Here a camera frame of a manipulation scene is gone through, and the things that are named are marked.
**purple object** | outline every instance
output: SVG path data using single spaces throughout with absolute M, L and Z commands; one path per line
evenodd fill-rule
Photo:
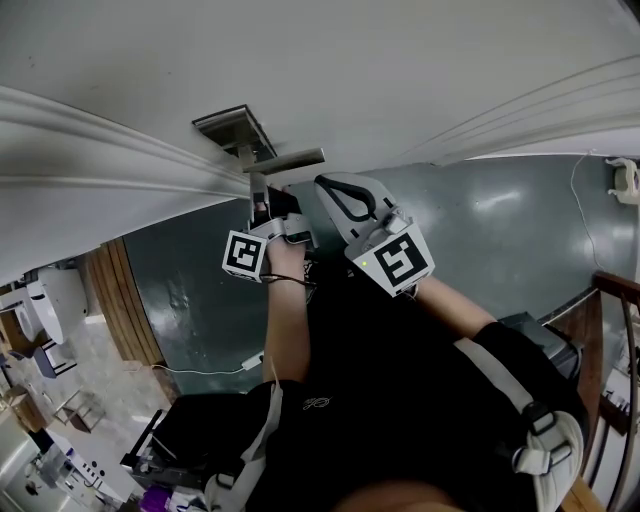
M 170 500 L 170 490 L 154 485 L 147 489 L 138 506 L 143 512 L 165 512 Z

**chair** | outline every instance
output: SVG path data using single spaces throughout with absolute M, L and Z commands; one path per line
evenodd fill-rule
M 55 379 L 78 366 L 75 359 L 65 357 L 59 350 L 55 354 L 51 353 L 51 349 L 54 347 L 59 348 L 59 345 L 49 340 L 33 352 L 33 359 L 36 361 L 40 373 L 48 379 Z

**black handle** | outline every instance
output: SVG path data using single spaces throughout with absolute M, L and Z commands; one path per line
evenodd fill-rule
M 349 183 L 342 183 L 340 181 L 334 181 L 322 175 L 316 177 L 315 183 L 318 184 L 327 194 L 329 194 L 329 197 L 333 199 L 333 201 L 338 205 L 338 207 L 342 210 L 342 212 L 347 216 L 349 220 L 353 222 L 365 222 L 371 218 L 376 220 L 376 200 L 373 197 L 373 194 L 371 194 L 371 192 L 369 192 L 366 188 L 358 187 L 357 185 L 351 185 Z M 351 210 L 347 208 L 347 206 L 342 202 L 342 200 L 338 197 L 334 190 L 342 192 L 350 198 L 364 203 L 364 205 L 367 207 L 367 213 L 364 215 L 354 215 L 353 213 L 351 213 Z

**logo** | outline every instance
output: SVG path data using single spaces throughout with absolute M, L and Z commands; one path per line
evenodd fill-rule
M 233 235 L 231 249 L 227 256 L 227 265 L 254 272 L 260 253 L 260 246 L 260 242 Z
M 309 398 L 304 401 L 304 404 L 302 404 L 302 410 L 306 411 L 311 407 L 326 407 L 327 405 L 329 405 L 329 401 L 332 398 L 332 396 L 329 398 Z
M 427 262 L 408 233 L 374 253 L 392 286 L 398 286 L 427 267 Z

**black t-shirt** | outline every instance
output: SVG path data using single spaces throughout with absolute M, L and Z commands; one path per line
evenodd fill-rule
M 505 455 L 527 433 L 508 399 L 411 299 L 339 284 L 309 308 L 309 382 L 281 383 L 280 426 L 247 510 L 328 511 L 363 486 L 418 480 L 463 510 L 535 511 L 532 478 L 514 474 Z M 494 323 L 474 341 L 535 399 L 586 424 L 575 390 L 529 339 Z M 248 395 L 258 418 L 270 390 Z

